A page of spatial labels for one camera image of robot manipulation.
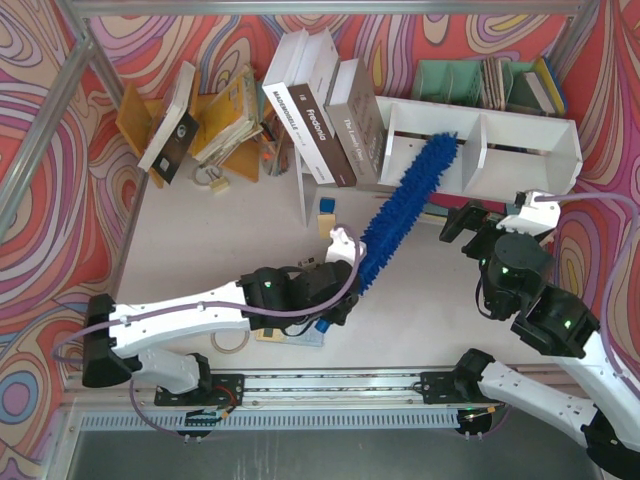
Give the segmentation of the blue microfiber duster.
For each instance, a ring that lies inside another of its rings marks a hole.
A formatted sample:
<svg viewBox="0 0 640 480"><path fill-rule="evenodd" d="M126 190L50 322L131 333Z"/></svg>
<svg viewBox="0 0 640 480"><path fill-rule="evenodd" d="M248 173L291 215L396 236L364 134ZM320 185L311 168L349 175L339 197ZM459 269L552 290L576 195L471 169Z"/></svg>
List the blue microfiber duster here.
<svg viewBox="0 0 640 480"><path fill-rule="evenodd" d="M457 135L432 136L404 172L400 186L381 205L359 239L340 226L330 231L326 260L352 264L355 246L360 246L358 274L345 298L355 304L373 285L396 250L417 222L424 206L440 186L441 177L457 154Z"/></svg>

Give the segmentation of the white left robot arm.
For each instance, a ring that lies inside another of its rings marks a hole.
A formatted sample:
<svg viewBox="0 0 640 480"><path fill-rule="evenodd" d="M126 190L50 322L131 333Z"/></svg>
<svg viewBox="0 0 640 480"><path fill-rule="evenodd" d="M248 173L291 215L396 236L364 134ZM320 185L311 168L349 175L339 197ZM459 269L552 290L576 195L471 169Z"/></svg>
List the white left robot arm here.
<svg viewBox="0 0 640 480"><path fill-rule="evenodd" d="M342 325L358 301L366 253L364 242L337 226L324 262L312 269L262 267L199 294L147 304L96 295L86 312L82 384L98 389L138 380L177 396L209 394L207 358L170 352L165 344L227 331L302 332L318 320Z"/></svg>

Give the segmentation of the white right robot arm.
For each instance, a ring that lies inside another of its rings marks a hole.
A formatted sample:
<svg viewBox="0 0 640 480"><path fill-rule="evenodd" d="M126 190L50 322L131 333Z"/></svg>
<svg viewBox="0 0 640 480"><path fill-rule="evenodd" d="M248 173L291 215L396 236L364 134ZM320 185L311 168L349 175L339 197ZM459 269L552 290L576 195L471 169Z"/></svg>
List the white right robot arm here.
<svg viewBox="0 0 640 480"><path fill-rule="evenodd" d="M462 251L478 263L478 312L490 320L510 320L524 344L559 365L587 396L565 394L471 348L452 371L436 375L423 399L514 406L572 438L610 475L636 479L639 376L615 353L606 316L594 315L577 295L549 281L553 258L540 242L557 226L565 199L520 192L515 215L469 201L449 211L439 239L450 243L464 230L474 232Z"/></svg>

